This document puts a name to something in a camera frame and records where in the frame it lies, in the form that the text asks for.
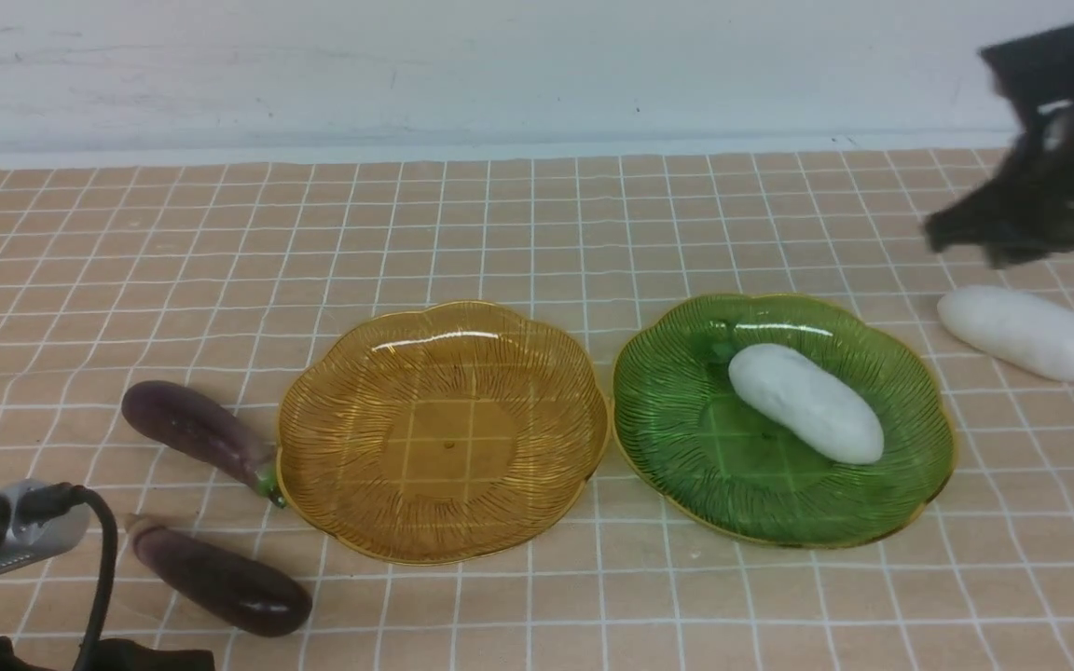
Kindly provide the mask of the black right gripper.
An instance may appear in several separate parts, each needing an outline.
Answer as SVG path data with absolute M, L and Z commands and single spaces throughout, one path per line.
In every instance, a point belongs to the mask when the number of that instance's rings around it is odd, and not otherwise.
M 992 177 L 926 218 L 929 249 L 979 246 L 997 269 L 1074 252 L 1074 21 L 979 55 L 1022 130 Z

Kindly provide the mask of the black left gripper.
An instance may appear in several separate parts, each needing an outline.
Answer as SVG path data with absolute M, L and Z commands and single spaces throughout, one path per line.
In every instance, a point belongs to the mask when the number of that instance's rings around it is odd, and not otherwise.
M 131 638 L 103 638 L 86 662 L 74 655 L 74 670 L 214 670 L 211 650 L 153 650 Z M 11 638 L 0 637 L 0 670 L 43 670 L 17 653 Z

